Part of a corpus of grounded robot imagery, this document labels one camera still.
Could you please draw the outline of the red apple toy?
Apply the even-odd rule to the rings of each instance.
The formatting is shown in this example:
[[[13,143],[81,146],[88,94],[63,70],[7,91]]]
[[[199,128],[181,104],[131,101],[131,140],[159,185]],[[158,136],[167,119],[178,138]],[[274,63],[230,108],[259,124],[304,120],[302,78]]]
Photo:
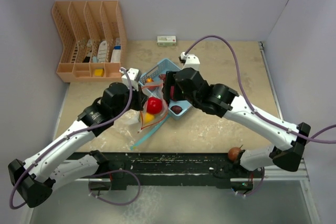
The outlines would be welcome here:
[[[162,100],[156,97],[149,97],[147,101],[146,112],[150,114],[159,114],[162,111]]]

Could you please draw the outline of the clear zip top bag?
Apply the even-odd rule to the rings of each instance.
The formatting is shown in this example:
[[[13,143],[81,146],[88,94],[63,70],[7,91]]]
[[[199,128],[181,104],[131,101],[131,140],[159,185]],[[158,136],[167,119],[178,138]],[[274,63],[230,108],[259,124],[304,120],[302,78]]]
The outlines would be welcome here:
[[[146,96],[142,110],[127,120],[126,124],[133,126],[138,132],[156,126],[168,115],[168,105],[163,97],[163,81],[147,82],[139,91]]]

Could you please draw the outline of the yellow lemon toy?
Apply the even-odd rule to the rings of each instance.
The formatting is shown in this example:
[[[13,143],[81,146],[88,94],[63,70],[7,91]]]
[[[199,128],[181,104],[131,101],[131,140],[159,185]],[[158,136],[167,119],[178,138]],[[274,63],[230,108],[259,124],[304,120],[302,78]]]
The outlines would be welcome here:
[[[143,113],[142,114],[142,122],[144,124],[148,124],[150,122],[152,122],[155,119],[155,116],[153,114],[150,113]]]

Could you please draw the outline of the teal plastic strip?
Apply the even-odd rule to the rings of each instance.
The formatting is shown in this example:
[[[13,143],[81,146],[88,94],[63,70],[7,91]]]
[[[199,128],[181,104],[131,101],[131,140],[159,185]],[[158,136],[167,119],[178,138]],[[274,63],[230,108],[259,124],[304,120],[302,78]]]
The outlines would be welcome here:
[[[170,116],[166,116],[161,122],[154,126],[150,126],[149,128],[146,128],[142,130],[140,133],[135,134],[135,138],[130,144],[129,149],[131,151],[138,148],[141,144],[143,144],[145,141],[147,141],[169,118]]]

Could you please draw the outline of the brown onion toy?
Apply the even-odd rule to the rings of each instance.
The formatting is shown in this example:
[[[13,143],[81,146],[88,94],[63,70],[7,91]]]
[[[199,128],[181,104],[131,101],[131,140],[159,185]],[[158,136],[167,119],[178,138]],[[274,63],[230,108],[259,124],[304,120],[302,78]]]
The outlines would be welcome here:
[[[239,153],[242,151],[241,149],[242,146],[240,147],[232,147],[229,151],[228,151],[228,159],[232,162],[236,161],[238,159]]]

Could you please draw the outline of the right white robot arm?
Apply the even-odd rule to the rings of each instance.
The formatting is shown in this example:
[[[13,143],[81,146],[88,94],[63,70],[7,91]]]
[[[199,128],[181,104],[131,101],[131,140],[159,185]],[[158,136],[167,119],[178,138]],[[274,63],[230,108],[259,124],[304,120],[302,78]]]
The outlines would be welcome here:
[[[275,165],[288,172],[298,170],[310,126],[283,121],[257,108],[224,84],[208,84],[199,71],[185,68],[167,71],[163,86],[166,101],[188,101],[202,112],[239,123],[267,139],[271,145],[241,151],[234,161],[234,173],[246,177],[258,168]]]

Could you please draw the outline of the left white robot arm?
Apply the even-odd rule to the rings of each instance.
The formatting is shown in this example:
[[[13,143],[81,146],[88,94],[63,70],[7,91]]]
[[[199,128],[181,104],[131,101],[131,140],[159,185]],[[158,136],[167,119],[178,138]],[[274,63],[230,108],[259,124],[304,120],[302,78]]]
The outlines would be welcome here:
[[[10,162],[8,171],[13,185],[10,208],[22,207],[13,204],[15,193],[20,194],[24,205],[35,208],[44,203],[53,191],[78,178],[102,178],[113,173],[135,177],[134,173],[125,169],[113,169],[111,162],[100,151],[91,151],[68,164],[63,162],[79,147],[112,127],[128,110],[142,111],[147,99],[138,83],[112,83],[60,137],[25,161],[15,159]]]

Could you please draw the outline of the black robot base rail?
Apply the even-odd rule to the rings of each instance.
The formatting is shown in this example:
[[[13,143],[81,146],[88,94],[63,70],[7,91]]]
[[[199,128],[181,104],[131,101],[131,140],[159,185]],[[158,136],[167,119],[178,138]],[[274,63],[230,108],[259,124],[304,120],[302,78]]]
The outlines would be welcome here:
[[[211,186],[250,191],[265,171],[248,171],[227,153],[123,153],[92,151],[103,162],[99,178],[87,176],[94,190],[128,186]]]

